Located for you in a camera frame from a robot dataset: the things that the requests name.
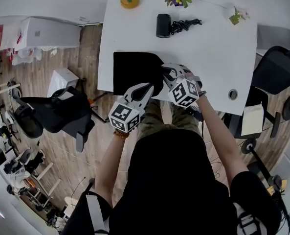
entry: white cabinet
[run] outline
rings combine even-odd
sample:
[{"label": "white cabinet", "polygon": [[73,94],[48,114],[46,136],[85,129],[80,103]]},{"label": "white cabinet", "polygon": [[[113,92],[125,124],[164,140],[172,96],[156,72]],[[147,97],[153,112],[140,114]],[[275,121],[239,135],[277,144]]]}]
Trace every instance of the white cabinet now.
[{"label": "white cabinet", "polygon": [[81,28],[57,21],[27,18],[18,31],[15,50],[33,47],[78,47]]}]

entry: white strap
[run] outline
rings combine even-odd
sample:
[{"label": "white strap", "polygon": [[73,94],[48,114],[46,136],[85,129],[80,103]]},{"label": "white strap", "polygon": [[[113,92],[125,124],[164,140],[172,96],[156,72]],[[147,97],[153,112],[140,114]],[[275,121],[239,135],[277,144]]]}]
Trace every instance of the white strap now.
[{"label": "white strap", "polygon": [[[235,208],[236,208],[236,212],[237,212],[237,217],[239,218],[241,216],[241,214],[245,213],[245,210],[237,203],[233,203]],[[253,217],[251,214],[248,213],[247,216],[244,216],[241,219],[241,224],[237,225],[237,235],[251,235],[254,234],[256,231],[258,231],[258,227],[261,231],[261,233],[259,233],[260,235],[267,235],[267,229],[264,226],[264,224],[256,217]]]},{"label": "white strap", "polygon": [[94,230],[95,231],[102,230],[109,232],[109,228],[106,230],[97,196],[86,195],[86,199],[91,222],[94,226]]}]

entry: chair base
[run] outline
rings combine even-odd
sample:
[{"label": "chair base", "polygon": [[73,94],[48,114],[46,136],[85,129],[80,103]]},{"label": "chair base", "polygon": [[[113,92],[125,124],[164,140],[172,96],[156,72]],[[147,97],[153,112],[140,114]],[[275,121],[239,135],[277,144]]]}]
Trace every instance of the chair base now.
[{"label": "chair base", "polygon": [[282,116],[283,116],[283,120],[290,119],[290,97],[288,97],[284,103]]},{"label": "chair base", "polygon": [[255,139],[247,139],[242,145],[242,153],[249,154],[251,152],[250,147],[254,149],[256,145],[257,141]]},{"label": "chair base", "polygon": [[280,127],[280,121],[281,121],[281,114],[279,112],[275,113],[275,118],[273,123],[273,128],[271,131],[270,138],[276,137],[276,134],[278,132],[278,128]]}]

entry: black cylindrical speaker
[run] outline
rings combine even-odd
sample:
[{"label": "black cylindrical speaker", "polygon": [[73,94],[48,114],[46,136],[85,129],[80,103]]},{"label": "black cylindrical speaker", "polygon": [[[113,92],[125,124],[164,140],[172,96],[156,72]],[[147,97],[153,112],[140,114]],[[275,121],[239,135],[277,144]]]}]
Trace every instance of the black cylindrical speaker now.
[{"label": "black cylindrical speaker", "polygon": [[161,38],[170,37],[171,17],[168,14],[159,14],[156,18],[156,36]]}]

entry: black and white marker cube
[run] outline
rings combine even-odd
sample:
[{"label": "black and white marker cube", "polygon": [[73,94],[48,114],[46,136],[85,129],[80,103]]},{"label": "black and white marker cube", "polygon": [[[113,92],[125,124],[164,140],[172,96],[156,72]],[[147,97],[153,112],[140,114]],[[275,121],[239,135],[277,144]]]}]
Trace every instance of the black and white marker cube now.
[{"label": "black and white marker cube", "polygon": [[195,82],[184,78],[170,90],[169,97],[175,105],[187,108],[199,98],[199,95]]},{"label": "black and white marker cube", "polygon": [[113,127],[128,133],[140,123],[139,113],[140,111],[116,101],[109,113],[110,123]]}]

